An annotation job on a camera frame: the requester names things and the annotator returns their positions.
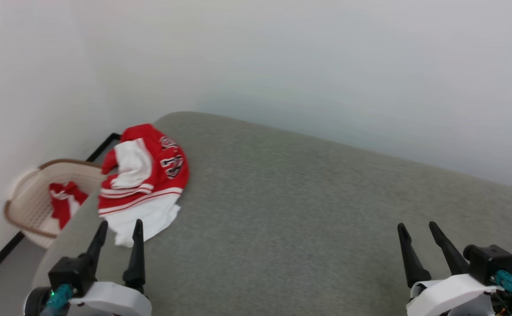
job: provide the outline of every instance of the white wall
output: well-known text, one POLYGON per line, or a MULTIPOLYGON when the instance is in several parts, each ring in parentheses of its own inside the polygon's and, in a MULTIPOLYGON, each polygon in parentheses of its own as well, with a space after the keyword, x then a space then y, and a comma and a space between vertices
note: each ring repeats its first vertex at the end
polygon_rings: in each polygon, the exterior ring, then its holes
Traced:
POLYGON ((0 0, 0 250, 19 230, 7 188, 54 158, 86 158, 113 131, 68 3, 0 0))
POLYGON ((210 112, 512 184, 512 1, 71 4, 118 130, 210 112))

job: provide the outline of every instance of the gray floor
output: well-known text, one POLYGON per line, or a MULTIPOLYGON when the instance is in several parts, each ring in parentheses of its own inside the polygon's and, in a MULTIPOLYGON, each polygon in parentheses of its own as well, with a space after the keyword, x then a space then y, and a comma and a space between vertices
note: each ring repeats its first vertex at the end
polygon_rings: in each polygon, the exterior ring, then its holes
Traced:
MULTIPOLYGON (((95 162, 101 163, 116 144, 112 142, 95 162)), ((23 315, 23 302, 31 290, 33 274, 45 251, 24 238, 0 264, 0 316, 23 315)))

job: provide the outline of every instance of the laundry basket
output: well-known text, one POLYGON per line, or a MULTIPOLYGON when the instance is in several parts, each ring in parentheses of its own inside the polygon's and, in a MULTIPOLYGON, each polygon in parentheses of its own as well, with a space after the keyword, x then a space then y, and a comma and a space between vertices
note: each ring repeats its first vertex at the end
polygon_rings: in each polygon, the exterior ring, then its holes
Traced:
POLYGON ((58 221, 51 218, 49 184, 73 181, 82 192, 90 195, 104 177, 100 166, 91 162, 73 159, 47 162, 15 185, 11 199, 4 205, 4 214, 28 239, 49 248, 61 232, 58 221))

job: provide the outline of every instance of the basket rim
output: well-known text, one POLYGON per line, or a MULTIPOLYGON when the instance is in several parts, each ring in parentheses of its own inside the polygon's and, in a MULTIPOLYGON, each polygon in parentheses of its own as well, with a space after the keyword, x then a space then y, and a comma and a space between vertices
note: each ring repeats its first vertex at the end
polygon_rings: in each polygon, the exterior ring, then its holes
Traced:
MULTIPOLYGON (((46 162, 45 164, 42 164, 41 166, 37 167, 37 169, 39 171, 41 171, 41 170, 44 170, 45 168, 47 168, 49 166, 52 166, 52 165, 55 165, 55 164, 63 164, 63 163, 79 164, 79 165, 91 166, 91 167, 94 167, 94 168, 101 169, 101 165, 95 164, 94 162, 84 162, 82 160, 68 159, 68 158, 51 160, 50 162, 46 162)), ((57 236, 58 236, 57 234, 53 234, 53 233, 49 233, 49 232, 44 232, 43 230, 38 230, 35 227, 28 226, 25 223, 21 223, 21 222, 15 220, 15 219, 13 219, 11 217, 11 214, 10 214, 10 206, 11 206, 11 204, 12 204, 12 200, 7 200, 4 203, 4 208, 3 208, 4 217, 6 218, 6 220, 8 222, 10 222, 11 224, 13 224, 15 226, 18 226, 19 228, 21 228, 23 230, 27 230, 28 232, 32 232, 32 233, 35 233, 35 234, 38 234, 38 235, 41 235, 41 236, 45 236, 45 237, 49 237, 49 238, 57 238, 57 236)))

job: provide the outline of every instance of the gray tabletop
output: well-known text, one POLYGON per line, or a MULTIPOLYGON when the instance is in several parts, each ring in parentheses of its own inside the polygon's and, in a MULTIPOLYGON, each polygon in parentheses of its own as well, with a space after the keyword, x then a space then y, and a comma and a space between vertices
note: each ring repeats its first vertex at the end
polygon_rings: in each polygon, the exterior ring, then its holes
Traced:
MULTIPOLYGON (((512 252, 512 188, 309 136, 194 112, 155 124, 184 149, 191 178, 176 221, 145 244, 154 316, 404 315, 396 225, 434 279, 450 275, 428 228, 462 250, 512 252)), ((65 227, 33 285, 86 250, 97 194, 65 227)), ((131 250, 102 249, 99 280, 121 283, 131 250)))

